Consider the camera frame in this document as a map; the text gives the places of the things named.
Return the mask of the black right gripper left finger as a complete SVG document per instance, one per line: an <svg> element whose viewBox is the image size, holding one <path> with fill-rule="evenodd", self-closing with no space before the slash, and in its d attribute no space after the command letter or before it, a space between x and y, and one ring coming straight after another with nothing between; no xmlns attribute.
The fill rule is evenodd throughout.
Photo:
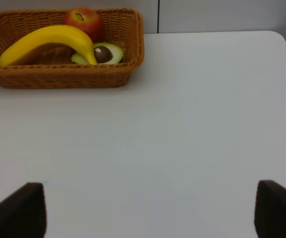
<svg viewBox="0 0 286 238"><path fill-rule="evenodd" d="M0 202L0 238L43 238L46 230L42 183L27 183Z"/></svg>

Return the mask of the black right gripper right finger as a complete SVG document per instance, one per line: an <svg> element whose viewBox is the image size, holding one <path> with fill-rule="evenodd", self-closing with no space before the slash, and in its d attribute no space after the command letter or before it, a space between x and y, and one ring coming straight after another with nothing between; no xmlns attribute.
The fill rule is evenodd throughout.
<svg viewBox="0 0 286 238"><path fill-rule="evenodd" d="M286 188L273 180L257 186L254 226L259 238L286 238Z"/></svg>

